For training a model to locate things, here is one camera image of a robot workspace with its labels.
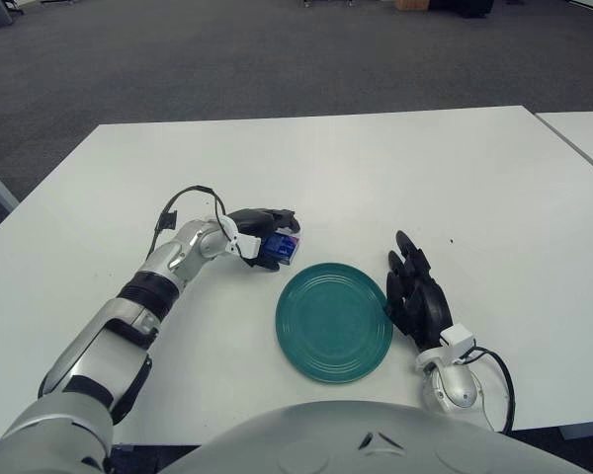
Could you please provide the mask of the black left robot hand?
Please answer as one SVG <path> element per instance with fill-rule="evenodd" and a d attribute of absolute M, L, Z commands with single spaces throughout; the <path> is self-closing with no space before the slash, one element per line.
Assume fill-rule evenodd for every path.
<path fill-rule="evenodd" d="M 299 244 L 300 225 L 287 209 L 246 208 L 229 214 L 241 234 L 261 240 L 257 256 L 242 257 L 249 267 L 276 272 L 288 265 Z"/>

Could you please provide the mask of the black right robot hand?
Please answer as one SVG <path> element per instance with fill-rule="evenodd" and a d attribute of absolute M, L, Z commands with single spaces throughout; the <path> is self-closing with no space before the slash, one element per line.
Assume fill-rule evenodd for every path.
<path fill-rule="evenodd" d="M 410 337 L 419 353 L 440 346 L 440 334 L 453 325 L 445 293 L 431 277 L 421 248 L 401 230 L 395 234 L 399 252 L 389 251 L 385 313 Z"/>

